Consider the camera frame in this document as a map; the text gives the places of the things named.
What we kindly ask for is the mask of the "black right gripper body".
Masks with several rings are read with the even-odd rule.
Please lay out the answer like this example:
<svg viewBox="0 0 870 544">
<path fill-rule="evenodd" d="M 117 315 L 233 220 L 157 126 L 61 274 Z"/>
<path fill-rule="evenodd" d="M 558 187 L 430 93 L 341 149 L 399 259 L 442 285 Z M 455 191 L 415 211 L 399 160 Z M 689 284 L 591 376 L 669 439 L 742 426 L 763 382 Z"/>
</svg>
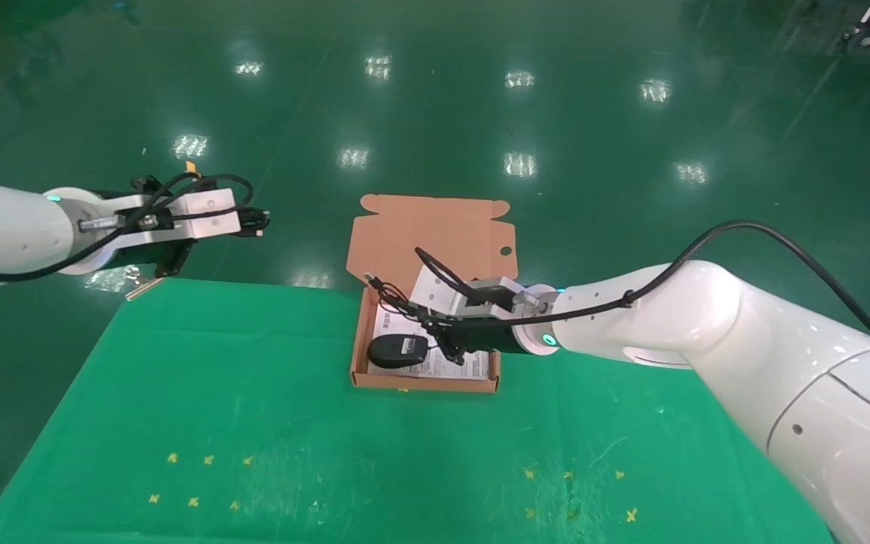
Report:
<svg viewBox="0 0 870 544">
<path fill-rule="evenodd" d="M 514 328 L 492 317 L 462 318 L 455 323 L 455 343 L 466 352 L 498 351 L 527 354 L 517 341 Z"/>
</svg>

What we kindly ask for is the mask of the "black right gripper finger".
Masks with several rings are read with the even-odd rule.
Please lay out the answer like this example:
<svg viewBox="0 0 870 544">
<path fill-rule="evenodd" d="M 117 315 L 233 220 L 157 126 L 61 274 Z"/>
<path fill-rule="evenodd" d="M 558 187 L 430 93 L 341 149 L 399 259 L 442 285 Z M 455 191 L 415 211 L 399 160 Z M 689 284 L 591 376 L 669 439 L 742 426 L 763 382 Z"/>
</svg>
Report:
<svg viewBox="0 0 870 544">
<path fill-rule="evenodd" d="M 459 323 L 458 317 L 449 316 L 441 312 L 436 312 L 431 307 L 420 305 L 412 301 L 405 303 L 405 317 L 414 323 L 420 323 L 429 334 L 434 335 L 435 332 L 448 329 Z"/>
<path fill-rule="evenodd" d="M 435 342 L 445 359 L 459 367 L 474 353 L 473 342 L 466 335 L 435 335 Z"/>
</svg>

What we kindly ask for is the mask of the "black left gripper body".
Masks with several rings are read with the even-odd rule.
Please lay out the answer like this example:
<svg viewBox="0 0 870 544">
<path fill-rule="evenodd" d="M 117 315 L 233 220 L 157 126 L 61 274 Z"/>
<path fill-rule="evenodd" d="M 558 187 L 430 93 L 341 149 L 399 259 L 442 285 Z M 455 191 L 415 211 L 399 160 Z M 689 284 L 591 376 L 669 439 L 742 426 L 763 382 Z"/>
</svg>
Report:
<svg viewBox="0 0 870 544">
<path fill-rule="evenodd" d="M 117 250 L 114 268 L 154 265 L 153 278 L 175 277 L 189 258 L 196 241 L 173 240 Z"/>
</svg>

